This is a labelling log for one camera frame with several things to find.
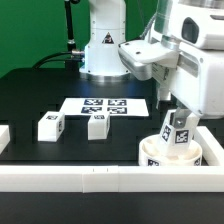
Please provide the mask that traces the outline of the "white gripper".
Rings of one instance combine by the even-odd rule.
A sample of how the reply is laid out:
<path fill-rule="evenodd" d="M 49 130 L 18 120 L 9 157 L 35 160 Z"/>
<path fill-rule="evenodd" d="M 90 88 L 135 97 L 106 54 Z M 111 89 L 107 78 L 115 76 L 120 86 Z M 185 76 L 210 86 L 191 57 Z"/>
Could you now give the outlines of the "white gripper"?
<path fill-rule="evenodd" d="M 175 69 L 153 65 L 153 77 L 203 119 L 224 117 L 224 52 L 182 51 Z M 189 110 L 178 107 L 172 126 L 185 127 Z"/>

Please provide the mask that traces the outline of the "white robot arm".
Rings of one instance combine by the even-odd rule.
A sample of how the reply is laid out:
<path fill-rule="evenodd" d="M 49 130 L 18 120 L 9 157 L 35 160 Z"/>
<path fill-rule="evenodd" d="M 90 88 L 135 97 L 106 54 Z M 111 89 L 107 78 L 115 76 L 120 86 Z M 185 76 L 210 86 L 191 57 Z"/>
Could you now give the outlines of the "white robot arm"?
<path fill-rule="evenodd" d="M 224 117 L 224 0 L 158 0 L 137 40 L 125 39 L 124 0 L 88 0 L 90 40 L 80 73 L 96 81 L 133 74 L 158 83 L 197 117 Z"/>

